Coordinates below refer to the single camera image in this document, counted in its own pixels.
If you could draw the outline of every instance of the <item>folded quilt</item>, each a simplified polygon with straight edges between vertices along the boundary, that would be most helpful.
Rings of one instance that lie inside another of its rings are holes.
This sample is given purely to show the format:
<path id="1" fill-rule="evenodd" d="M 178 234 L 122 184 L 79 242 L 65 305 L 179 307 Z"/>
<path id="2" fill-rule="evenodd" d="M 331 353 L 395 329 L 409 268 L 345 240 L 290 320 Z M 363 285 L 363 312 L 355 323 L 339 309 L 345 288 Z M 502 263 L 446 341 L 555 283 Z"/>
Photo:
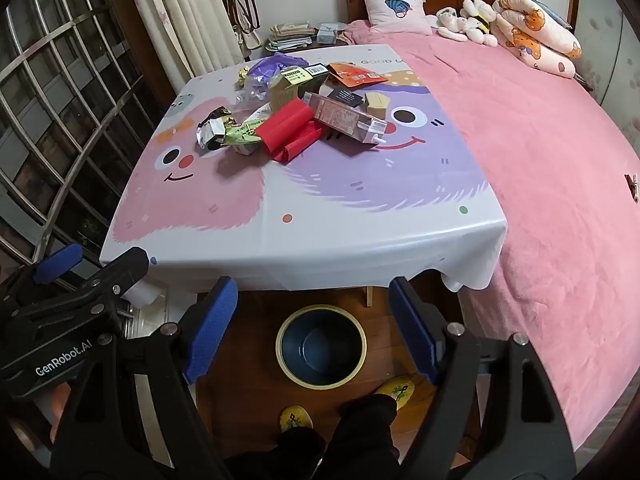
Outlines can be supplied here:
<path id="1" fill-rule="evenodd" d="M 494 10 L 514 27 L 539 43 L 565 54 L 571 59 L 580 57 L 582 50 L 575 36 L 549 16 L 532 0 L 496 0 Z"/>
<path id="2" fill-rule="evenodd" d="M 572 78 L 575 75 L 575 66 L 567 56 L 558 54 L 525 34 L 500 14 L 491 24 L 491 33 L 498 39 L 500 46 L 509 50 L 525 65 L 561 77 Z"/>

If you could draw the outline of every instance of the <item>stuffed animal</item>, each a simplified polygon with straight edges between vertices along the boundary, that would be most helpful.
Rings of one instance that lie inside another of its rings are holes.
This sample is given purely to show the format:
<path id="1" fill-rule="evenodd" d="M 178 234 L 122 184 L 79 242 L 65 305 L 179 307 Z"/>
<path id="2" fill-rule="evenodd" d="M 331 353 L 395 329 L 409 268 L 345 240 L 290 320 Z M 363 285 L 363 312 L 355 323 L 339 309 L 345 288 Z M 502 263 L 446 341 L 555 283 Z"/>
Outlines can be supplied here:
<path id="1" fill-rule="evenodd" d="M 482 0 L 477 1 L 476 4 L 471 0 L 463 2 L 464 8 L 460 14 L 466 14 L 466 16 L 458 16 L 456 9 L 452 7 L 446 7 L 437 12 L 436 15 L 443 25 L 438 28 L 438 34 L 449 40 L 471 40 L 478 44 L 498 46 L 498 40 L 489 34 L 488 29 L 488 23 L 495 20 L 495 11 Z"/>
<path id="2" fill-rule="evenodd" d="M 494 9 L 489 4 L 486 4 L 482 0 L 465 0 L 462 2 L 460 15 L 468 20 L 471 18 L 478 20 L 480 23 L 478 29 L 484 34 L 482 43 L 489 46 L 498 46 L 498 40 L 489 32 L 489 24 L 495 21 L 496 16 Z"/>

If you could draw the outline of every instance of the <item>metal window grille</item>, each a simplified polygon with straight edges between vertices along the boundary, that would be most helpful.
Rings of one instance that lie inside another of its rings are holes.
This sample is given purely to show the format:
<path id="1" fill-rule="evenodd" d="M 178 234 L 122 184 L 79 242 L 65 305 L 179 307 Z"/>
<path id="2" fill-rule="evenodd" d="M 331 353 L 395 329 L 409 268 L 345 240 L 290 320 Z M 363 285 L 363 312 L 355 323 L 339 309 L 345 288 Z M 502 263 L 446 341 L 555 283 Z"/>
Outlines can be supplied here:
<path id="1" fill-rule="evenodd" d="M 84 259 L 58 284 L 72 290 L 97 270 L 161 116 L 108 0 L 11 0 L 0 18 L 0 281 L 73 241 Z"/>

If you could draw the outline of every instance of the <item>cartoon tablecloth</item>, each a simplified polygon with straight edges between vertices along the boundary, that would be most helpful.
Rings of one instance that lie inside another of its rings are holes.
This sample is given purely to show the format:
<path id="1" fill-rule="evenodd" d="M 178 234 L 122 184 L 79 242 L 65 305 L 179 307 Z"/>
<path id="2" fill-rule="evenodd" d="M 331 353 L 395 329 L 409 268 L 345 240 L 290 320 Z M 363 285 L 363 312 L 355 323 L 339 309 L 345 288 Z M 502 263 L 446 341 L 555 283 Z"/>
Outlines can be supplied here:
<path id="1" fill-rule="evenodd" d="M 229 148 L 200 155 L 198 122 L 235 102 L 238 67 L 192 79 L 138 161 L 100 259 L 146 250 L 148 279 L 191 292 L 233 277 L 253 290 L 388 286 L 425 269 L 488 285 L 507 222 L 440 105 L 388 45 L 296 54 L 389 81 L 384 145 L 329 134 L 288 165 Z"/>

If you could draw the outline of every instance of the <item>curtain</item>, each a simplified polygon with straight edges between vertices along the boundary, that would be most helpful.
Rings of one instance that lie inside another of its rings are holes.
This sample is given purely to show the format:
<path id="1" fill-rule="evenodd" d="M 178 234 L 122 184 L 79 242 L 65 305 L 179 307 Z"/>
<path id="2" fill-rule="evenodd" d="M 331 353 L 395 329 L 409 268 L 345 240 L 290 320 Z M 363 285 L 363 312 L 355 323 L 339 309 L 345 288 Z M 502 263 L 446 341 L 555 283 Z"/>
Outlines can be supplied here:
<path id="1" fill-rule="evenodd" d="M 194 76 L 242 62 L 222 0 L 135 0 L 176 93 Z"/>

